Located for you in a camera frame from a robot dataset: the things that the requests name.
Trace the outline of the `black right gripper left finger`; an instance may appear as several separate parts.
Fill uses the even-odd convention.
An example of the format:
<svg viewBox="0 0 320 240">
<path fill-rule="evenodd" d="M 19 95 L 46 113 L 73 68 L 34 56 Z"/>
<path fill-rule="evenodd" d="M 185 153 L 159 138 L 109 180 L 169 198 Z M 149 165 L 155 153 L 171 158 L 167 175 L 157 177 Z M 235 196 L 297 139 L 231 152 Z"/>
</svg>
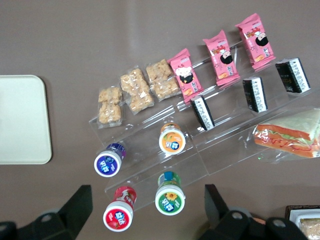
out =
<svg viewBox="0 0 320 240">
<path fill-rule="evenodd" d="M 58 210 L 46 212 L 18 228 L 13 221 L 0 223 L 2 240 L 74 240 L 93 211 L 92 187 L 81 185 Z"/>
</svg>

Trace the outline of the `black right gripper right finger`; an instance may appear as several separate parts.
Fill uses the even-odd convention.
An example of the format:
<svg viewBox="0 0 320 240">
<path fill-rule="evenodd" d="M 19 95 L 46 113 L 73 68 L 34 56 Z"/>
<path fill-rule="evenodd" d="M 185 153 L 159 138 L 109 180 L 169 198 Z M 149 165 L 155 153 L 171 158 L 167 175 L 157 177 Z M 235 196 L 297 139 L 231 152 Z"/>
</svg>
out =
<svg viewBox="0 0 320 240">
<path fill-rule="evenodd" d="M 210 224 L 201 240 L 306 240 L 290 220 L 270 217 L 263 222 L 245 208 L 228 207 L 214 184 L 204 187 L 204 206 Z"/>
</svg>

